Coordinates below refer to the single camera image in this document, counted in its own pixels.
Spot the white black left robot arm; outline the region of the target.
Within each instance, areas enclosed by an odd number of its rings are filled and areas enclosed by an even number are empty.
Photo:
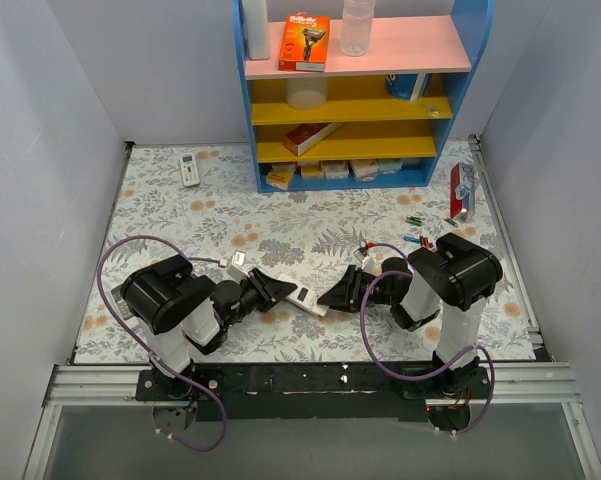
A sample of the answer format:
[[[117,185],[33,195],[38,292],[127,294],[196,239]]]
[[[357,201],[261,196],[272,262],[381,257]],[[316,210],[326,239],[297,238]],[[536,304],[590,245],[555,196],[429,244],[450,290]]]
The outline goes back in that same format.
[[[158,387],[173,400],[193,386],[191,351],[209,355],[228,338],[230,327],[254,311],[266,313],[297,289],[258,268],[238,271],[218,283],[193,273],[192,263],[175,255],[132,273],[120,294],[152,353]]]

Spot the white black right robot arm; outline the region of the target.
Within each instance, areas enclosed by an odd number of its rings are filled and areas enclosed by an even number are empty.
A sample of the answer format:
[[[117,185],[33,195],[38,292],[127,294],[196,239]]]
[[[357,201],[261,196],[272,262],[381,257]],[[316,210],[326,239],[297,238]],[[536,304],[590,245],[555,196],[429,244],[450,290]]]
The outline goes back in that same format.
[[[381,263],[375,275],[353,264],[318,303],[331,310],[364,316],[370,305],[385,305],[395,323],[414,332],[442,319],[431,367],[419,374],[398,373],[375,355],[366,328],[363,343],[371,360],[389,376],[420,383],[444,397],[455,397],[470,387],[479,371],[477,337],[488,298],[503,278],[498,258],[485,248],[454,233]]]

